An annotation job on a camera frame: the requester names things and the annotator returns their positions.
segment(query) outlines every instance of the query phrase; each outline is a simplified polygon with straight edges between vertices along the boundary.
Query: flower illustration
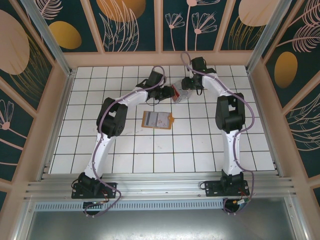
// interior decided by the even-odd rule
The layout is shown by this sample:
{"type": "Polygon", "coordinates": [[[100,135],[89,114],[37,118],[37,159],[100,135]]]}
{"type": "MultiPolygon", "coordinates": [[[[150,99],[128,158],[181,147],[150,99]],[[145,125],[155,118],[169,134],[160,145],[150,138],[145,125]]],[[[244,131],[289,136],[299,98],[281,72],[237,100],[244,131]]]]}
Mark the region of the flower illustration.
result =
{"type": "Polygon", "coordinates": [[[173,47],[173,51],[175,51],[176,49],[175,49],[175,44],[174,44],[174,38],[172,35],[172,29],[177,29],[177,28],[181,28],[181,27],[185,26],[185,22],[183,21],[181,13],[179,13],[179,14],[174,13],[174,14],[172,14],[172,16],[170,13],[167,13],[165,15],[165,20],[170,28],[172,47],[173,47]]]}
{"type": "Polygon", "coordinates": [[[214,13],[202,14],[201,18],[199,19],[199,13],[192,14],[192,25],[194,28],[195,33],[195,42],[194,42],[194,50],[197,50],[197,37],[199,34],[206,34],[211,33],[217,30],[217,25],[214,25],[216,19],[214,17],[214,13]]]}
{"type": "Polygon", "coordinates": [[[4,100],[0,100],[0,129],[8,130],[10,129],[10,121],[12,115],[14,114],[15,105],[8,101],[7,107],[4,100]]]}
{"type": "MultiPolygon", "coordinates": [[[[8,101],[7,105],[5,103],[5,101],[3,99],[0,100],[0,130],[9,130],[11,132],[13,132],[14,134],[22,137],[22,138],[27,138],[26,136],[23,136],[22,134],[12,130],[10,128],[10,122],[12,120],[12,116],[14,114],[14,109],[15,109],[15,105],[8,101]]],[[[17,146],[11,142],[8,142],[4,139],[0,138],[0,142],[7,144],[13,148],[19,149],[19,150],[23,150],[23,147],[17,146]]],[[[4,165],[16,165],[16,164],[11,164],[11,163],[4,163],[4,162],[0,162],[0,164],[4,164],[4,165]]]]}
{"type": "Polygon", "coordinates": [[[190,16],[190,8],[200,5],[212,5],[219,3],[220,0],[186,0],[188,4],[188,12],[186,15],[186,28],[185,28],[185,50],[188,51],[188,26],[189,26],[189,16],[190,16]]]}

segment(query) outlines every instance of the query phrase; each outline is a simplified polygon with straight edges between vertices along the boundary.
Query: wall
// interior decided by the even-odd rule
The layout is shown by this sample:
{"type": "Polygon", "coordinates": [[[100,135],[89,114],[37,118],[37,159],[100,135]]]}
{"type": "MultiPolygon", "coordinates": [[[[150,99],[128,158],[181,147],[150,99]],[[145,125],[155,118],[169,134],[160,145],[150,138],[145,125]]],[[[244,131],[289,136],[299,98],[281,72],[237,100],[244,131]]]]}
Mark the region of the wall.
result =
{"type": "Polygon", "coordinates": [[[293,179],[310,226],[320,236],[320,2],[298,0],[252,73],[285,176],[293,179]]]}
{"type": "Polygon", "coordinates": [[[210,65],[245,65],[279,0],[46,2],[35,1],[78,67],[181,65],[176,51],[184,50],[200,52],[210,65]]]}
{"type": "Polygon", "coordinates": [[[0,1],[0,239],[36,180],[66,75],[15,1],[0,1]]]}

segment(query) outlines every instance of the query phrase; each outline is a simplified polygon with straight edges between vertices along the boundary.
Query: white tiled floor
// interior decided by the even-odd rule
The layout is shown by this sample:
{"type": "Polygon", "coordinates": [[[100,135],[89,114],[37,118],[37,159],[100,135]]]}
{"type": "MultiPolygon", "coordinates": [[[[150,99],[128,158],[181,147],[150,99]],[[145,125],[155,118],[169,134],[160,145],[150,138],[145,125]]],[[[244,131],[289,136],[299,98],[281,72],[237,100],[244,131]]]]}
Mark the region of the white tiled floor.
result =
{"type": "MultiPolygon", "coordinates": [[[[255,124],[241,135],[240,162],[254,171],[274,170],[262,122],[244,66],[216,66],[220,79],[234,92],[243,93],[255,115],[255,124]]],[[[150,75],[151,66],[80,67],[59,133],[50,173],[79,174],[93,152],[96,120],[105,98],[118,98],[150,75]]],[[[170,85],[186,76],[183,66],[164,66],[170,85]]],[[[217,98],[208,90],[188,101],[170,99],[152,106],[129,109],[125,129],[105,161],[104,173],[173,173],[221,171],[222,135],[217,128],[217,98]],[[172,112],[171,130],[141,127],[144,111],[172,112]]],[[[252,116],[246,108],[246,126],[252,116]]]]}

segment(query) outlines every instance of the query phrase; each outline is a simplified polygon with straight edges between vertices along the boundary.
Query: enclosure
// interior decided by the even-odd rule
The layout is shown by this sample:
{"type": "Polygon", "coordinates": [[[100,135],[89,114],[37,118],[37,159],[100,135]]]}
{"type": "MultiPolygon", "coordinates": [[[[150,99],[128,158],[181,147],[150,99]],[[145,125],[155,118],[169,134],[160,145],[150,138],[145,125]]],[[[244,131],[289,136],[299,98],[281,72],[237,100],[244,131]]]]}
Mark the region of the enclosure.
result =
{"type": "Polygon", "coordinates": [[[319,0],[2,0],[0,239],[319,239],[319,26],[319,0]],[[205,88],[129,108],[102,170],[122,198],[87,219],[96,200],[73,199],[72,182],[104,100],[154,66],[180,82],[183,51],[253,110],[239,140],[252,200],[229,215],[232,196],[200,186],[220,180],[226,152],[205,88]],[[144,111],[172,113],[171,129],[142,127],[144,111]]]}

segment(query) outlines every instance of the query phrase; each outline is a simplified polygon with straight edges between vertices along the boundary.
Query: purple cable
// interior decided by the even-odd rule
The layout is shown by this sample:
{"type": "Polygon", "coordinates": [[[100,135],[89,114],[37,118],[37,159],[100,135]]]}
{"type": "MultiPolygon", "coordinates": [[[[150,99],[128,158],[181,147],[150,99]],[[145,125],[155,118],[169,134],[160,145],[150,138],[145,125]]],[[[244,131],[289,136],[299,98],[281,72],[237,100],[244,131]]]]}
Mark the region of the purple cable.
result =
{"type": "Polygon", "coordinates": [[[94,173],[95,177],[99,180],[99,182],[102,183],[102,184],[103,184],[104,186],[106,186],[107,188],[110,188],[113,192],[119,193],[119,197],[118,197],[107,209],[105,209],[105,210],[103,210],[103,211],[100,211],[100,212],[98,212],[98,213],[95,214],[95,215],[89,215],[89,214],[87,213],[88,208],[90,208],[90,207],[92,207],[92,206],[103,205],[103,203],[95,203],[95,204],[90,204],[90,205],[86,206],[86,208],[84,209],[84,213],[85,213],[85,215],[86,215],[87,217],[88,217],[88,216],[91,216],[92,218],[94,218],[94,217],[99,217],[99,216],[105,214],[105,213],[106,213],[109,209],[111,209],[111,208],[120,200],[120,198],[122,197],[122,194],[121,194],[121,192],[120,192],[118,189],[116,189],[116,188],[110,186],[109,184],[105,183],[104,181],[102,181],[102,179],[100,179],[100,177],[98,176],[98,174],[97,174],[97,172],[96,172],[96,168],[95,168],[95,157],[96,157],[96,153],[97,153],[97,150],[98,150],[101,142],[104,140],[104,136],[103,136],[103,134],[102,134],[102,124],[103,124],[103,122],[104,122],[104,120],[105,120],[105,118],[106,118],[109,110],[112,108],[113,105],[115,105],[116,103],[121,102],[122,100],[125,100],[127,97],[129,97],[129,96],[131,96],[131,95],[133,95],[133,94],[135,94],[135,93],[138,93],[138,92],[141,92],[141,91],[148,91],[148,90],[154,89],[154,88],[158,87],[158,86],[164,81],[164,79],[165,79],[165,77],[166,77],[166,76],[165,76],[165,69],[164,69],[162,66],[154,66],[154,67],[152,68],[152,71],[153,71],[155,68],[161,68],[161,69],[162,69],[162,72],[163,72],[163,76],[162,76],[161,81],[160,81],[159,83],[157,83],[156,85],[154,85],[154,86],[152,86],[152,87],[142,88],[142,89],[139,89],[139,90],[130,92],[130,93],[128,93],[127,95],[121,97],[120,99],[115,100],[113,103],[110,104],[110,106],[105,110],[104,114],[102,115],[102,118],[101,118],[100,123],[99,123],[99,128],[98,128],[98,131],[99,131],[99,133],[101,134],[101,137],[100,137],[100,140],[99,140],[98,144],[96,145],[96,147],[95,147],[95,149],[94,149],[94,151],[93,151],[93,156],[92,156],[92,170],[93,170],[93,173],[94,173]]]}
{"type": "MultiPolygon", "coordinates": [[[[239,164],[238,159],[237,159],[237,151],[236,151],[236,141],[237,141],[236,137],[237,137],[239,134],[241,134],[241,133],[249,130],[250,128],[252,128],[252,126],[253,126],[254,123],[255,123],[255,114],[254,114],[254,111],[252,110],[251,106],[250,106],[244,99],[242,99],[241,97],[239,97],[238,95],[236,95],[235,93],[233,93],[232,91],[230,91],[230,90],[220,81],[219,78],[217,78],[217,77],[215,77],[215,76],[212,76],[212,75],[210,75],[210,74],[207,74],[207,73],[203,73],[203,72],[200,72],[200,71],[196,71],[196,70],[192,69],[191,67],[189,67],[189,65],[191,64],[191,57],[190,57],[190,55],[189,55],[189,53],[188,53],[187,51],[181,52],[180,58],[181,58],[181,60],[182,60],[182,62],[183,62],[183,64],[184,64],[184,66],[185,66],[189,71],[194,72],[194,73],[197,73],[197,74],[200,74],[200,75],[202,75],[202,76],[207,76],[207,77],[209,77],[209,78],[212,78],[214,81],[217,81],[218,84],[219,84],[228,94],[231,94],[231,95],[234,96],[235,98],[239,99],[239,100],[240,100],[241,102],[243,102],[243,103],[248,107],[248,109],[249,109],[249,111],[250,111],[250,113],[251,113],[251,117],[252,117],[252,122],[251,122],[251,124],[250,124],[247,128],[242,129],[241,131],[238,131],[238,132],[234,135],[232,148],[233,148],[234,161],[235,161],[235,163],[237,164],[237,166],[238,166],[242,171],[244,171],[244,172],[249,172],[249,173],[252,174],[252,186],[251,186],[251,193],[250,193],[250,196],[249,196],[249,199],[251,200],[251,198],[252,198],[252,196],[253,196],[253,193],[254,193],[254,187],[255,187],[255,174],[254,174],[254,171],[245,169],[245,168],[243,168],[243,167],[239,164]],[[183,54],[186,54],[186,55],[188,56],[189,64],[187,64],[187,63],[184,61],[183,54]]],[[[228,198],[225,198],[225,199],[223,200],[223,211],[224,211],[225,213],[228,213],[228,212],[230,213],[231,211],[226,208],[226,202],[227,202],[227,200],[228,200],[228,198]]]]}

